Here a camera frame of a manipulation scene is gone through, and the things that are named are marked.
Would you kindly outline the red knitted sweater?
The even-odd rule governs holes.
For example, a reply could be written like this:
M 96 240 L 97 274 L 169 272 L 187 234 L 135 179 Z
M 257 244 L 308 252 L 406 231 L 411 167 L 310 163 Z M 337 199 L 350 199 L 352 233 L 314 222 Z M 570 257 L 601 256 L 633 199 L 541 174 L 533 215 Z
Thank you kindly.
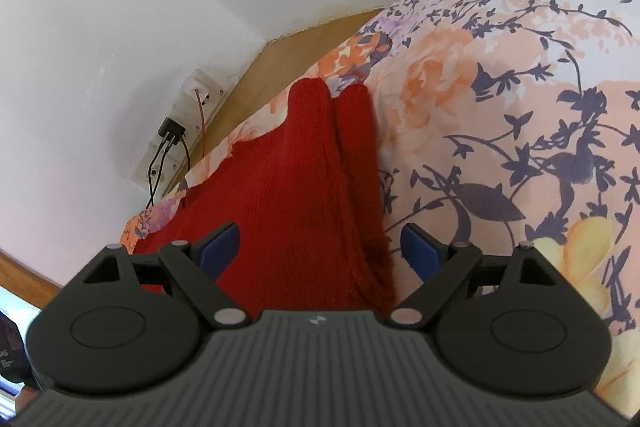
M 294 83 L 285 122 L 235 143 L 134 252 L 154 253 L 175 239 L 196 243 L 224 222 L 238 225 L 240 251 L 217 284 L 252 317 L 390 311 L 396 291 L 368 89 L 355 83 L 333 98 L 320 79 Z

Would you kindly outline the dark device at left edge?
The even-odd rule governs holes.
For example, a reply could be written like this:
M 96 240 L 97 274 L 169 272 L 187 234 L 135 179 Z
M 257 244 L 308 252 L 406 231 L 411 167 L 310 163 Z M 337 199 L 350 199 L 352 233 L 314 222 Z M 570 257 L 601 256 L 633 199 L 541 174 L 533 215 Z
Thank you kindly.
M 16 324 L 4 314 L 1 314 L 0 341 L 1 376 L 13 384 L 38 389 L 21 333 Z

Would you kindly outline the black plug adapter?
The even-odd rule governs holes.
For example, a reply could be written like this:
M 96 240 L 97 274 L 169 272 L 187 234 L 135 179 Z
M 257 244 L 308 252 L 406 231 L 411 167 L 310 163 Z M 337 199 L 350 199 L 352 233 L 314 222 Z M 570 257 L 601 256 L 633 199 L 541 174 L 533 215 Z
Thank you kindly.
M 170 117 L 166 117 L 163 124 L 157 130 L 157 134 L 168 143 L 178 144 L 183 140 L 186 134 L 186 128 L 178 121 Z

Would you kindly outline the floral bed sheet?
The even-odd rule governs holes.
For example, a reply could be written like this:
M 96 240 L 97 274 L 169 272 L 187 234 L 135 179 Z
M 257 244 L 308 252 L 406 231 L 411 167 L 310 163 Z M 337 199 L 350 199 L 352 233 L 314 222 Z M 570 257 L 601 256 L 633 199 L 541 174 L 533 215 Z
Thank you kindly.
M 596 392 L 639 410 L 639 0 L 398 0 L 234 128 L 122 243 L 175 216 L 232 147 L 276 129 L 288 92 L 369 91 L 397 306 L 420 285 L 414 223 L 502 255 L 530 242 L 600 315 L 612 355 Z

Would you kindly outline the white wall socket strip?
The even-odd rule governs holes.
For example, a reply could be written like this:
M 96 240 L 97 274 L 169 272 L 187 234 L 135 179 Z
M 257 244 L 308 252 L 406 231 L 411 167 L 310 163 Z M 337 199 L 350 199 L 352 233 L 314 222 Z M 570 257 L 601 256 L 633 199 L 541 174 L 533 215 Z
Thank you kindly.
M 167 115 L 186 128 L 183 138 L 186 146 L 181 142 L 173 145 L 162 161 L 168 142 L 163 142 L 155 133 L 130 180 L 148 194 L 154 190 L 155 199 L 164 196 L 178 179 L 178 174 L 196 161 L 194 147 L 226 98 L 228 93 L 218 82 L 201 69 L 194 69 L 183 81 Z

